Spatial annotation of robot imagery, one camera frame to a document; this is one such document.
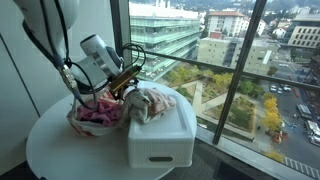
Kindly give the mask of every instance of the crumpled towel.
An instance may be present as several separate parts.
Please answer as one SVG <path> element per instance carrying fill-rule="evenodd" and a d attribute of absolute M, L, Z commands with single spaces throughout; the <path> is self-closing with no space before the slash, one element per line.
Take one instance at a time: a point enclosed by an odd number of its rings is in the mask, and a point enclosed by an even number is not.
<path fill-rule="evenodd" d="M 93 106 L 93 102 L 87 103 L 89 106 Z M 120 119 L 121 105 L 110 106 L 108 103 L 97 101 L 97 110 L 90 110 L 83 106 L 77 109 L 77 119 L 85 120 L 102 120 L 102 125 L 105 127 L 115 126 Z"/>
<path fill-rule="evenodd" d="M 135 89 L 128 93 L 121 109 L 119 126 L 126 126 L 130 118 L 143 124 L 159 119 L 167 110 L 176 105 L 173 97 L 161 93 L 156 88 Z"/>

